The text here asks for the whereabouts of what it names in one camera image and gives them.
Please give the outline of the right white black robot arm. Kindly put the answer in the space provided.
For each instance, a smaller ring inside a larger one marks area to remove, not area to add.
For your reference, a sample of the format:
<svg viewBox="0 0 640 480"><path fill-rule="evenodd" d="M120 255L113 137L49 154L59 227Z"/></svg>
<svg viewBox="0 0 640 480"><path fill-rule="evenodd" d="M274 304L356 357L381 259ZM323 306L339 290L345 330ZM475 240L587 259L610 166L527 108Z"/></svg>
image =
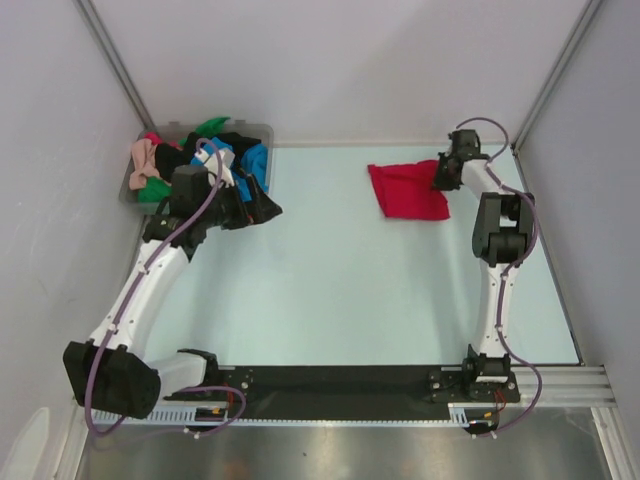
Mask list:
<svg viewBox="0 0 640 480"><path fill-rule="evenodd" d="M476 131L457 127L448 138L450 147L438 157L433 188L451 192L465 187L477 198L471 247L481 271L476 334L453 387L465 399L491 401L516 390L509 307L520 267L538 238L535 200L500 179Z"/></svg>

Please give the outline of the red t shirt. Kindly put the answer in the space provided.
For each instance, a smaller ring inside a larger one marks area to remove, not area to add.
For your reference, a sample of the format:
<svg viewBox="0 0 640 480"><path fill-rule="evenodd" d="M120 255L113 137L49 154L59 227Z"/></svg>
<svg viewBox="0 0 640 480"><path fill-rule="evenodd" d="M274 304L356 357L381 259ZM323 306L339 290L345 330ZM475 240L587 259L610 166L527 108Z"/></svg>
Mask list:
<svg viewBox="0 0 640 480"><path fill-rule="evenodd" d="M367 172L378 205L386 218L445 221L450 218L445 195L433 188L436 160L379 166Z"/></svg>

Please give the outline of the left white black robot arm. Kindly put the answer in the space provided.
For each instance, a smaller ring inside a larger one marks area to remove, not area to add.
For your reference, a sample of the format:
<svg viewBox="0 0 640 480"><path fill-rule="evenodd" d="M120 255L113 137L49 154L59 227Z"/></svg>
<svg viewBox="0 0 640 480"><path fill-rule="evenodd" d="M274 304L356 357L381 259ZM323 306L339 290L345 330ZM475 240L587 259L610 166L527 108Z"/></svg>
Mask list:
<svg viewBox="0 0 640 480"><path fill-rule="evenodd" d="M188 389L207 400L219 392L214 354L180 349L150 361L147 344L165 297L209 229L243 229L282 214L254 175L245 180L247 199L226 167L174 170L171 193L146 225L134 267L113 307L88 340L70 342L63 353L75 399L87 413L144 419L161 398Z"/></svg>

